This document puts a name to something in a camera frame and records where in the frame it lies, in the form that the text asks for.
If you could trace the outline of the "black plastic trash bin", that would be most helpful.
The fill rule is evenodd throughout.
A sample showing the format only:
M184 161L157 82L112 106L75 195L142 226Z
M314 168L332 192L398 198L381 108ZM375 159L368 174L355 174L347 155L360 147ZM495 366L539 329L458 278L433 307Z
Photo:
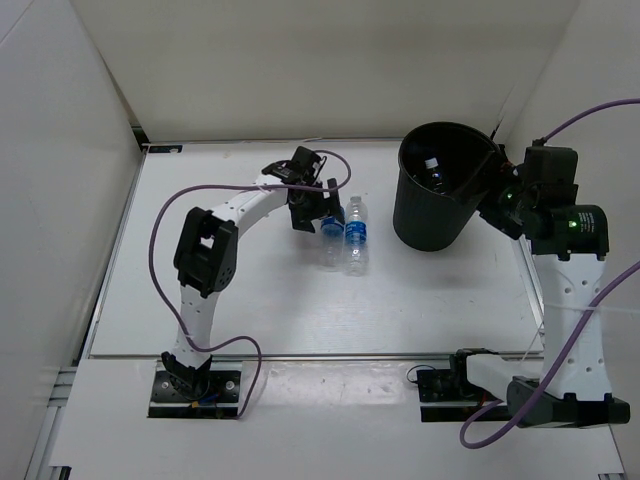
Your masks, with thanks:
M432 122L409 132L398 152L393 228L419 251L447 248L490 189L503 163L489 136L455 122Z

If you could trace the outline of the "clear unlabeled plastic bottle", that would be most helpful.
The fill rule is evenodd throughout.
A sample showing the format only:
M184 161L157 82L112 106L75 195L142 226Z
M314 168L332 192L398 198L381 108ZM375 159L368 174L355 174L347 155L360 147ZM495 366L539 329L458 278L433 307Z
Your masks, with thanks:
M433 157L424 161L426 169L426 187L435 193L445 195L449 192L448 179L438 160Z

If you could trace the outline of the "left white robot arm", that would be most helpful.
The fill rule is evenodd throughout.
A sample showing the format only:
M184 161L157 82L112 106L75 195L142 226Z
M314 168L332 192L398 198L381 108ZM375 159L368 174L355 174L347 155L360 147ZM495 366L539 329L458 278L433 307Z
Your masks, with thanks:
M173 258L180 304L169 308L178 333L172 349L161 356L172 386L187 400L205 398L212 389L213 317L220 294L236 273L241 237L282 207L288 207L296 231L312 233L318 220L343 219L341 183L320 179L327 155L298 147L291 159L264 167L251 185L232 187L232 199L187 213Z

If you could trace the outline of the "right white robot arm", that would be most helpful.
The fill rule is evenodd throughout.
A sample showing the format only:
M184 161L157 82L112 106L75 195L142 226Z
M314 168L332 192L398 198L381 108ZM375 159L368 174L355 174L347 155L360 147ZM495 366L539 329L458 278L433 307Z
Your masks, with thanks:
M626 424L630 405L613 394L602 345L598 302L609 252L608 220L596 205L577 202L578 154L571 148L528 147L519 166L496 178L481 217L530 244L543 301L544 360L534 375L486 349L450 357L449 387L460 399L481 391L505 402L520 427Z

